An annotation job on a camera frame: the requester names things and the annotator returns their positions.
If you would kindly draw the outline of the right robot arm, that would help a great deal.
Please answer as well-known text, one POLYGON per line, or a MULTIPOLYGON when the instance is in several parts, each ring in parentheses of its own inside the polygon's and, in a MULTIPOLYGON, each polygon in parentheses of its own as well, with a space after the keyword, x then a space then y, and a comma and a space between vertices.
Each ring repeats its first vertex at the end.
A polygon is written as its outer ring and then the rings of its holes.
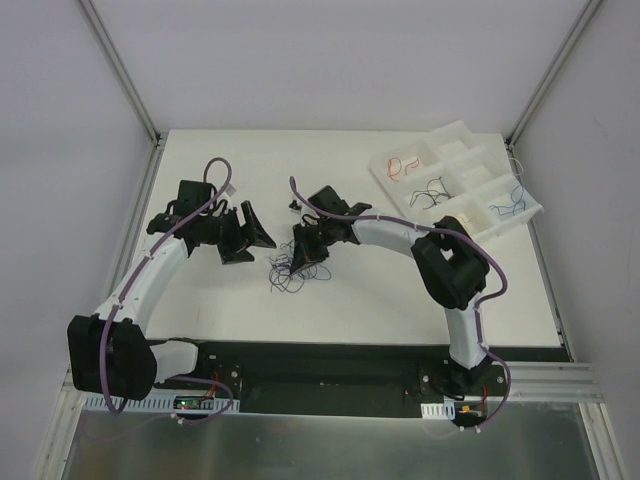
POLYGON ((481 388, 491 360, 476 301, 486 287, 489 263, 459 221, 445 216, 433 225, 435 232, 426 232, 367 203, 350 206, 330 186, 307 205, 316 216, 292 227, 290 271, 323 262, 338 242, 377 246, 413 259, 427 293, 444 309, 450 340, 449 359, 431 376, 431 388, 455 400, 481 388))

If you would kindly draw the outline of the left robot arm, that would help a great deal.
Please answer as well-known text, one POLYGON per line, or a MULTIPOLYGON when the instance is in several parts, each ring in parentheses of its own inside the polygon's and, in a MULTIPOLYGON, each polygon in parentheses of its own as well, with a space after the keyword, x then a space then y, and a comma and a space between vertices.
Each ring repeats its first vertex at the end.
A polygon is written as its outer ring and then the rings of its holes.
POLYGON ((276 246, 250 202, 229 207, 219 193, 208 182, 181 181, 176 199, 149 222, 135 266, 93 314, 73 317, 67 339, 76 389, 139 401, 175 376, 191 389, 209 382, 212 367, 194 343, 152 345, 145 333, 170 280, 196 248, 216 247, 228 265, 253 261, 252 246, 276 246))

